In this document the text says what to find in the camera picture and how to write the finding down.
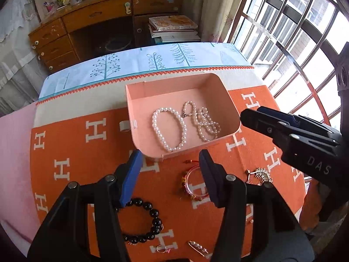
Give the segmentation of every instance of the red zigzag trim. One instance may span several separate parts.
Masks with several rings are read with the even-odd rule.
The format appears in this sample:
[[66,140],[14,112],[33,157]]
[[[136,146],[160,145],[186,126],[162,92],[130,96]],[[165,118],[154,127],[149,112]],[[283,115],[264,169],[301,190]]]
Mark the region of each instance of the red zigzag trim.
[[111,79],[108,81],[104,81],[104,82],[100,82],[97,84],[93,84],[93,85],[87,85],[84,86],[82,88],[78,88],[78,89],[74,89],[71,91],[67,91],[65,93],[61,93],[59,95],[56,96],[52,96],[50,98],[47,98],[46,100],[41,100],[38,101],[36,103],[36,106],[48,102],[50,100],[54,100],[56,98],[62,97],[64,95],[69,95],[71,93],[77,93],[79,91],[83,91],[83,90],[88,90],[91,88],[94,88],[96,86],[100,86],[100,85],[106,85],[106,84],[111,84],[111,83],[117,83],[117,82],[121,82],[121,81],[127,81],[127,80],[131,80],[131,79],[138,79],[138,78],[143,78],[143,77],[150,77],[150,76],[156,76],[156,75],[167,75],[167,74],[172,74],[172,73],[185,73],[185,72],[197,72],[197,71],[205,71],[205,70],[231,70],[231,69],[254,69],[253,66],[224,66],[224,67],[208,67],[208,68],[192,68],[192,69],[179,69],[179,70],[172,70],[172,71],[161,71],[161,72],[154,72],[154,73],[148,73],[148,74],[141,74],[141,75],[136,75],[136,76],[130,76],[130,77],[125,77],[125,78],[118,78],[118,79]]

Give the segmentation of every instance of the metal screw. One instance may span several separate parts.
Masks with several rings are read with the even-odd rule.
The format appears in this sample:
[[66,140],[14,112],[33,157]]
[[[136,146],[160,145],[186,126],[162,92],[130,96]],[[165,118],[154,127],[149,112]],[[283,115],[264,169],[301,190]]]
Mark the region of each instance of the metal screw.
[[266,188],[273,188],[273,185],[270,182],[263,183]]
[[233,174],[226,175],[226,180],[228,180],[228,181],[234,181],[235,179],[236,179],[236,176]]
[[74,189],[77,186],[77,182],[76,181],[72,181],[68,183],[68,187],[70,189]]
[[112,182],[114,181],[114,179],[115,179],[115,176],[112,174],[109,174],[105,177],[105,180],[107,180],[108,182]]
[[296,134],[290,134],[290,136],[292,137],[292,138],[295,138],[295,139],[299,139],[299,136],[298,135],[296,135]]

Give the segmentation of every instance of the stack of books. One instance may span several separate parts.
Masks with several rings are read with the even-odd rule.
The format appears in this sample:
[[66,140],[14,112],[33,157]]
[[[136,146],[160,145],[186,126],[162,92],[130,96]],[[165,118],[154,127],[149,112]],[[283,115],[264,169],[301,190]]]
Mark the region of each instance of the stack of books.
[[198,25],[186,16],[149,18],[149,31],[156,44],[200,41]]

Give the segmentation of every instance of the pink box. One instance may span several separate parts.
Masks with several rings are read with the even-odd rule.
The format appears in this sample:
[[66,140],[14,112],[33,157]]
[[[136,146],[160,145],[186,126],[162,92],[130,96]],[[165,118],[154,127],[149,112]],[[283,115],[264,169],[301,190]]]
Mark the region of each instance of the pink box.
[[[125,85],[125,88],[133,143],[145,156],[155,161],[205,148],[231,136],[240,128],[240,115],[219,76],[215,74],[139,82]],[[212,121],[221,126],[221,132],[216,140],[204,142],[198,135],[193,117],[186,117],[184,121],[188,130],[187,143],[179,151],[168,152],[159,142],[152,127],[153,113],[158,108],[171,107],[182,115],[184,103],[187,101],[193,101],[197,109],[207,107]],[[186,113],[191,111],[189,104]],[[179,145],[182,128],[172,113],[161,112],[157,117],[157,126],[170,147]],[[213,139],[205,128],[202,131],[207,139]]]

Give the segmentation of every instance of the orange and white cloth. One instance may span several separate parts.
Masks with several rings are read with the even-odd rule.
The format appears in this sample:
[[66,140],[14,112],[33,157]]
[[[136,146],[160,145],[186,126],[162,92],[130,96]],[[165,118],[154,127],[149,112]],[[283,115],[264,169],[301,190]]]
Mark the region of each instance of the orange and white cloth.
[[[205,72],[215,73],[221,78],[239,112],[259,106],[278,109],[268,88],[256,78],[253,69],[239,67],[182,69],[129,77],[38,102],[31,134],[30,169],[40,221],[69,181],[77,181],[81,185],[96,182],[128,160],[130,151],[134,149],[132,137],[130,132],[119,130],[119,122],[128,119],[126,83]],[[249,76],[252,86],[248,85]],[[269,169],[275,187],[292,212],[297,213],[301,209],[305,196],[303,174],[280,160],[281,150],[270,138],[241,126],[230,139],[224,139],[208,150],[213,160],[222,164],[227,173],[235,174],[244,181],[247,169]],[[224,210],[217,209],[209,198],[191,201],[181,192],[183,173],[192,166],[184,161],[197,160],[198,152],[162,162],[144,159],[133,197],[152,202],[159,210],[164,229],[152,241],[127,245],[132,262],[183,257],[203,262],[211,257]],[[193,182],[193,189],[198,192],[204,187],[204,182]],[[253,207],[248,206],[243,255],[250,252],[252,218]],[[119,220],[126,233],[145,233],[151,226],[151,217],[135,207],[121,210]],[[98,255],[94,207],[91,205],[88,206],[88,228],[91,253]],[[200,256],[187,244],[189,240],[203,245],[209,255]],[[170,248],[170,253],[157,253],[158,245]]]

